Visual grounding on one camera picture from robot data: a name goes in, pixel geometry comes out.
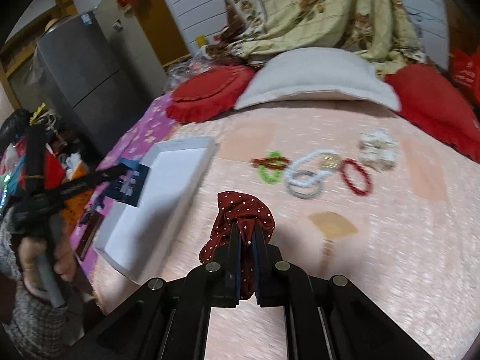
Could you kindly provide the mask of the person's left hand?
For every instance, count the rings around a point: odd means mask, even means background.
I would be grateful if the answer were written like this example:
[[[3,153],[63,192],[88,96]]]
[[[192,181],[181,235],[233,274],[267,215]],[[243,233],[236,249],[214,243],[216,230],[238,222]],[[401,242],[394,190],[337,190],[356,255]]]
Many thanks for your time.
[[[54,308],[66,305],[69,283],[77,273],[77,261],[68,236],[57,242],[26,236],[18,249],[19,262],[26,289]]]

